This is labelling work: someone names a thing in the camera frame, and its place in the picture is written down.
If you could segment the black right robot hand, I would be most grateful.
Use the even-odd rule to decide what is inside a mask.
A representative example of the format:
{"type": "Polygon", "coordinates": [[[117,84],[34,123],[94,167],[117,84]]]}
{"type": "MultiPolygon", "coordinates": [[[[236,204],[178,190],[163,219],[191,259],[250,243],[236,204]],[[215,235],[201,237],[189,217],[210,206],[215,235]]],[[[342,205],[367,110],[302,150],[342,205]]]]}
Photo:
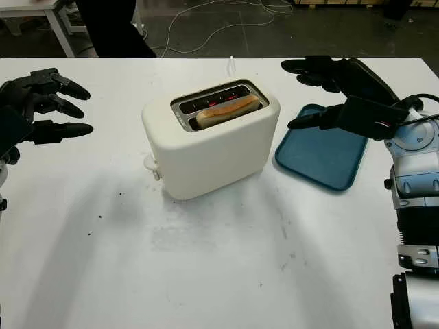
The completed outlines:
{"type": "Polygon", "coordinates": [[[343,104],[297,117],[288,123],[291,130],[318,127],[340,128],[368,138],[389,138],[407,111],[396,106],[399,98],[392,89],[357,58],[334,60],[331,56],[305,56],[284,60],[281,67],[307,86],[317,86],[330,93],[342,93],[343,104]]]}

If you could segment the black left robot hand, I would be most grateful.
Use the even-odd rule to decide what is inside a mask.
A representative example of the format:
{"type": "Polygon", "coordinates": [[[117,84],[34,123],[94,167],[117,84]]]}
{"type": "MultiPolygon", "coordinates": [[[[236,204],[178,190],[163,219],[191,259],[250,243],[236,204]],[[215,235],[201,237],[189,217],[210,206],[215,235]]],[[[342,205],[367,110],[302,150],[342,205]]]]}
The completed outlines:
{"type": "Polygon", "coordinates": [[[65,138],[86,136],[93,127],[86,123],[54,123],[51,120],[36,121],[34,115],[59,112],[76,119],[84,113],[76,105],[59,94],[86,101],[91,94],[78,83],[61,76],[58,69],[32,71],[30,75],[9,80],[1,86],[1,109],[17,115],[23,136],[19,142],[30,141],[36,145],[59,143],[65,138]]]}

